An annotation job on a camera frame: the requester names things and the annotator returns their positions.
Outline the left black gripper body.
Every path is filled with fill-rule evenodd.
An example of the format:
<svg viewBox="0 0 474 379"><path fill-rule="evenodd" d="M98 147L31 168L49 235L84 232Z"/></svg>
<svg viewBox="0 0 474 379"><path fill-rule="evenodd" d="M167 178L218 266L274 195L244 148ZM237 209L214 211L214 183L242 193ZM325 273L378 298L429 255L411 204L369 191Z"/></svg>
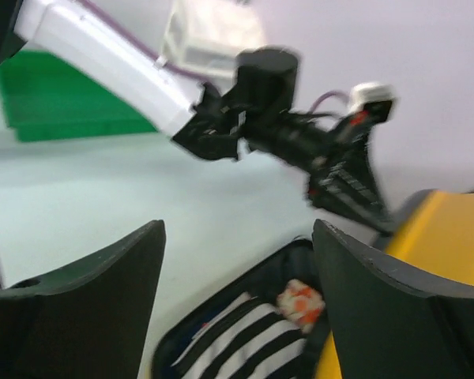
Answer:
<svg viewBox="0 0 474 379"><path fill-rule="evenodd" d="M340 150L315 115L292 111L299 56L280 47L237 56L233 86L224 94L202 85L194 116L172 140L200 159L238 159L238 144L269 153L309 174L338 163Z"/></svg>

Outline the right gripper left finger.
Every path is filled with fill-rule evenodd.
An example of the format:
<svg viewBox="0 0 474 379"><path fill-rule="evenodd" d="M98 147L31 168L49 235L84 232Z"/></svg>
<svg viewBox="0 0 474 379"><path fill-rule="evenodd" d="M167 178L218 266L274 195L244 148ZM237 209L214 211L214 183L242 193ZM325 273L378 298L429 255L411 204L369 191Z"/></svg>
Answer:
<svg viewBox="0 0 474 379"><path fill-rule="evenodd" d="M135 378L164 258L153 220L61 268L0 288L0 378Z"/></svg>

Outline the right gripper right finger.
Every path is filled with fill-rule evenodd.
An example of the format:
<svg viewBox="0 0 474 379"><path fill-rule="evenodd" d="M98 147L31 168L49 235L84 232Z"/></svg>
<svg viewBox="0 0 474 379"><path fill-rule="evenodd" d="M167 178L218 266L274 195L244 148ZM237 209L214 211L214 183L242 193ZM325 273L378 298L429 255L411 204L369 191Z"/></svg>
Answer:
<svg viewBox="0 0 474 379"><path fill-rule="evenodd" d="M314 257L345 378L474 378L474 286L416 268L330 223Z"/></svg>

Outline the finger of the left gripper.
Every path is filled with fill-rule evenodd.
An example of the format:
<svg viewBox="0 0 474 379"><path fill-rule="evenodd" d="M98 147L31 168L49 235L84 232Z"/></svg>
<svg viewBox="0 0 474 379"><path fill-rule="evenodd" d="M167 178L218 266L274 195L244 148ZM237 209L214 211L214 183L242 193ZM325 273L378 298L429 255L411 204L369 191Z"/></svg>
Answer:
<svg viewBox="0 0 474 379"><path fill-rule="evenodd" d="M380 233L391 233L395 221L382 196L371 168L366 130L345 146L339 146L327 164L310 175L307 200Z"/></svg>

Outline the orange floral cloth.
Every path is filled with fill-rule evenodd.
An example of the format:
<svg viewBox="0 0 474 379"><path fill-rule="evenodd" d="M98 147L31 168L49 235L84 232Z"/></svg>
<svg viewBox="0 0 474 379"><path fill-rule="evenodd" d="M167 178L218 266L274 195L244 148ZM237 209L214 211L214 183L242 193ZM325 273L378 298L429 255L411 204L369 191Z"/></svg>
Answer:
<svg viewBox="0 0 474 379"><path fill-rule="evenodd" d="M285 289L276 297L276 306L304 334L310 333L317 319L325 311L322 295L298 279L288 281Z"/></svg>

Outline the yellow Pikachu hard-shell suitcase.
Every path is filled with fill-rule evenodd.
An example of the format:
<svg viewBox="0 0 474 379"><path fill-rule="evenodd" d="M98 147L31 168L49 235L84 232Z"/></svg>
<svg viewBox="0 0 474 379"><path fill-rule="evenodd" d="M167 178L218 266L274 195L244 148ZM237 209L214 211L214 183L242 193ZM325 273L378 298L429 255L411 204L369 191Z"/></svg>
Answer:
<svg viewBox="0 0 474 379"><path fill-rule="evenodd" d="M160 340L154 378L474 378L474 192L426 189L365 244L325 221Z"/></svg>

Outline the black white striped garment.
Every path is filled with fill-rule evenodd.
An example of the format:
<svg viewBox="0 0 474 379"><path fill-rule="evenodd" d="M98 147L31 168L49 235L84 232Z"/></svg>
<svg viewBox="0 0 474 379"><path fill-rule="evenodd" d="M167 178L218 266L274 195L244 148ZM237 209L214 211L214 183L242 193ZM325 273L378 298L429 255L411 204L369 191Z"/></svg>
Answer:
<svg viewBox="0 0 474 379"><path fill-rule="evenodd" d="M305 342L275 306L243 293L171 366L180 378L293 378Z"/></svg>

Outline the green plastic tray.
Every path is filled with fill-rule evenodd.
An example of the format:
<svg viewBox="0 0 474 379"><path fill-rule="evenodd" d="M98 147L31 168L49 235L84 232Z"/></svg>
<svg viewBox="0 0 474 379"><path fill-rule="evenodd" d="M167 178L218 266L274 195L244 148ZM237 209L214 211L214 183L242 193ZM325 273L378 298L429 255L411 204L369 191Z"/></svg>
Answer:
<svg viewBox="0 0 474 379"><path fill-rule="evenodd" d="M0 65L0 101L21 142L156 132L128 104L41 51L20 51Z"/></svg>

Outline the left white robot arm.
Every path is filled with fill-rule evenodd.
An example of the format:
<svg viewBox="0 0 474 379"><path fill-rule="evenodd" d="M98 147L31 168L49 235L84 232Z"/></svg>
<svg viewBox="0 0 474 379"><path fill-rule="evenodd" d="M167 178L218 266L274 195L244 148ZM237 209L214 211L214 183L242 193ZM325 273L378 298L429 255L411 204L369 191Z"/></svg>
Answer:
<svg viewBox="0 0 474 379"><path fill-rule="evenodd" d="M368 156L372 128L393 109L390 86L355 86L347 113L325 131L318 114L292 110L299 56L284 47L240 53L230 91L204 83L201 100L191 103L170 65L89 1L0 1L0 65L28 42L101 84L197 158L237 159L245 140L249 150L307 173L313 207L393 233Z"/></svg>

